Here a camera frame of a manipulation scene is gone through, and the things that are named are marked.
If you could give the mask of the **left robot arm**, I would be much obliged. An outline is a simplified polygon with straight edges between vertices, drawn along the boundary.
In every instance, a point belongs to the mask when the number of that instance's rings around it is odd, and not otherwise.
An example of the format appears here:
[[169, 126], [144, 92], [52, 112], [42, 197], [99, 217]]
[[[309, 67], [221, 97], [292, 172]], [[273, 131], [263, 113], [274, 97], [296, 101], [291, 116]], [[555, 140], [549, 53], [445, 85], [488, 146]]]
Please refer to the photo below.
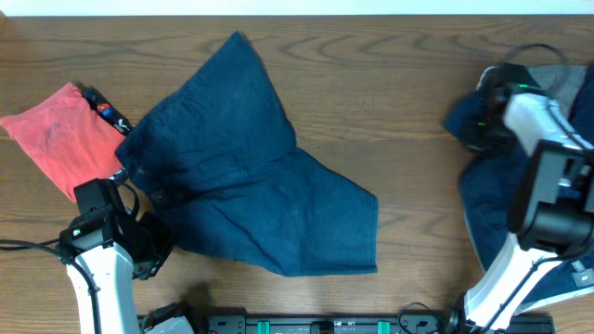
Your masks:
[[139, 199], [128, 209], [111, 179], [77, 186], [80, 215], [59, 234], [57, 251], [75, 290], [83, 333], [195, 333], [181, 302], [139, 315], [135, 280], [159, 272], [174, 248], [176, 233], [150, 212], [139, 215]]

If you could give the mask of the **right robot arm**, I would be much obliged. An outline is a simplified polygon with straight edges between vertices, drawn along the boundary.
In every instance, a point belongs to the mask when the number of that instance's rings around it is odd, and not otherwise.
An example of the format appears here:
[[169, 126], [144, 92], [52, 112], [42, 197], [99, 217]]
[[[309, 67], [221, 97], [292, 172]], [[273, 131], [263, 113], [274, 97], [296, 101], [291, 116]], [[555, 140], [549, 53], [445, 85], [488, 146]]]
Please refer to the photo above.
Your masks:
[[544, 276], [593, 248], [593, 147], [525, 66], [503, 63], [484, 84], [481, 132], [515, 140], [529, 161], [508, 209], [505, 242], [463, 297], [460, 328], [502, 333]]

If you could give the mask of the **navy blue shorts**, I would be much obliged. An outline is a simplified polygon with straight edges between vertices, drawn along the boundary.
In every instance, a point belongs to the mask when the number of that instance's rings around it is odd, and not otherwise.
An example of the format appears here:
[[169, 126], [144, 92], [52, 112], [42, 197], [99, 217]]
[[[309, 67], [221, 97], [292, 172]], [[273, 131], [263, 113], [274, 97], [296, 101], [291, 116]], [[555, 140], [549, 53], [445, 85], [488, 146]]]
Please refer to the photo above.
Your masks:
[[379, 203], [296, 143], [240, 32], [116, 149], [185, 250], [281, 276], [372, 274]]

